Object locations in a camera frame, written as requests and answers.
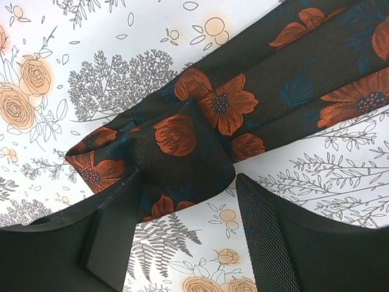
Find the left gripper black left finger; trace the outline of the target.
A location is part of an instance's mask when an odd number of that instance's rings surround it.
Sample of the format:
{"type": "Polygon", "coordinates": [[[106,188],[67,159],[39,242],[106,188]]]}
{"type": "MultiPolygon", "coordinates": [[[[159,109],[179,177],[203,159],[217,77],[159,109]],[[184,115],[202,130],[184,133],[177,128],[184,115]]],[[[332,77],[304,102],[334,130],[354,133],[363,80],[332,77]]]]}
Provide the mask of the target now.
{"type": "Polygon", "coordinates": [[[1,229],[2,291],[122,291],[141,199],[139,172],[28,225],[1,229]]]}

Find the black tie orange flowers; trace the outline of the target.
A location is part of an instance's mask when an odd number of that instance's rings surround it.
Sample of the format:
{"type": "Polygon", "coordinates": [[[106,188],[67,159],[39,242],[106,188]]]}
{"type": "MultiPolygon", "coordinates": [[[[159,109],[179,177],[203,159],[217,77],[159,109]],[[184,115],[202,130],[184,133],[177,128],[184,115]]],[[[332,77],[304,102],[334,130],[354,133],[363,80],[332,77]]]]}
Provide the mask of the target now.
{"type": "Polygon", "coordinates": [[[388,2],[286,1],[66,154],[150,221],[224,191],[233,164],[388,104],[388,2]]]}

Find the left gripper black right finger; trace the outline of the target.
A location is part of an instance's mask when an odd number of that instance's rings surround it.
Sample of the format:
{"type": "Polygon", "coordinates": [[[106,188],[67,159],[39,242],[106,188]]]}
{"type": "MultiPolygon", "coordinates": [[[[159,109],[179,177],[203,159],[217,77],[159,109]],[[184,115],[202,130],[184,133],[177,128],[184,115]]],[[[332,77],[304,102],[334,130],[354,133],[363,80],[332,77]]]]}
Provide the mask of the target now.
{"type": "Polygon", "coordinates": [[[245,174],[236,191],[259,291],[388,290],[388,228],[317,215],[245,174]]]}

